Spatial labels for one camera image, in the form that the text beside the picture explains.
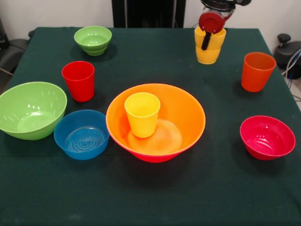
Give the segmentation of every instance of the red cup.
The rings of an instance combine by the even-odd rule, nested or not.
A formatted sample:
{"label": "red cup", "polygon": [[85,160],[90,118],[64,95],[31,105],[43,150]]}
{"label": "red cup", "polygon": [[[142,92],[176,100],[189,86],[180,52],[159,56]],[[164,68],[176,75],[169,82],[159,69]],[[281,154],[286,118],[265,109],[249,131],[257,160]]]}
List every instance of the red cup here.
{"label": "red cup", "polygon": [[261,91],[276,67],[276,61],[268,54],[254,52],[245,56],[242,87],[249,92]]}
{"label": "red cup", "polygon": [[86,102],[94,96],[93,65],[86,61],[74,61],[62,69],[72,98],[78,102]]}

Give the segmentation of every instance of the white wall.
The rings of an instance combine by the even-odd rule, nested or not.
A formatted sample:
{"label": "white wall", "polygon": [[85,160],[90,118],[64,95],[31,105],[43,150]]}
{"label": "white wall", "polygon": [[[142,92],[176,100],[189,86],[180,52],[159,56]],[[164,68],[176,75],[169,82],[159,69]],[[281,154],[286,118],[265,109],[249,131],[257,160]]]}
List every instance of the white wall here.
{"label": "white wall", "polygon": [[[227,27],[260,28],[269,48],[285,32],[301,40],[301,0],[252,0],[237,6]],[[203,10],[200,0],[186,0],[184,27],[192,27]],[[111,0],[0,0],[0,17],[9,39],[28,38],[38,26],[113,27]]]}
{"label": "white wall", "polygon": [[[184,27],[192,27],[202,10],[200,0],[186,0]],[[288,33],[293,40],[301,40],[301,0],[252,0],[248,6],[237,6],[225,26],[259,28],[273,51],[280,33]]]}
{"label": "white wall", "polygon": [[38,26],[113,27],[111,0],[0,0],[0,17],[9,39]]}

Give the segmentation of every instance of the green bowl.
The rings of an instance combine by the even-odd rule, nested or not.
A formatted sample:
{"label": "green bowl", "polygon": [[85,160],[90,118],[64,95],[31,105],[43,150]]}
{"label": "green bowl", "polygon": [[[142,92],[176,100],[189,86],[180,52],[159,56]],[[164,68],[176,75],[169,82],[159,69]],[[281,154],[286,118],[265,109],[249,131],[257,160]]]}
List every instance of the green bowl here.
{"label": "green bowl", "polygon": [[28,82],[0,96],[0,130],[24,140],[49,136],[62,119],[67,96],[48,82]]}
{"label": "green bowl", "polygon": [[104,53],[111,38],[111,31],[106,27],[100,26],[84,27],[74,34],[75,42],[91,56],[98,56]]}

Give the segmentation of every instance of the orange cup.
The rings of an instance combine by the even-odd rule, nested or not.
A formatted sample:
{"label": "orange cup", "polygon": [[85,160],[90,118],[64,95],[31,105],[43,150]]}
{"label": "orange cup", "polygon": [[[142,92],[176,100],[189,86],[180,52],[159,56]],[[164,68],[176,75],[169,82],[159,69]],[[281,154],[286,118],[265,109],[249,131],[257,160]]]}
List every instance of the orange cup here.
{"label": "orange cup", "polygon": [[276,67],[275,59],[265,53],[253,52],[245,56],[242,87],[249,92],[261,91]]}

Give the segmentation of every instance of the yellow cup inside bowl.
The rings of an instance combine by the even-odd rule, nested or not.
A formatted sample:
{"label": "yellow cup inside bowl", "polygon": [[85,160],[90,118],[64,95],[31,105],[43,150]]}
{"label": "yellow cup inside bowl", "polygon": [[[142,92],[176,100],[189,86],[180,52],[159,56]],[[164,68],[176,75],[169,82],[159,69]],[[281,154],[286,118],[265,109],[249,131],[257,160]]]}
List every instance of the yellow cup inside bowl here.
{"label": "yellow cup inside bowl", "polygon": [[160,109],[159,99],[151,93],[135,93],[125,101],[132,133],[139,138],[150,137],[156,129]]}

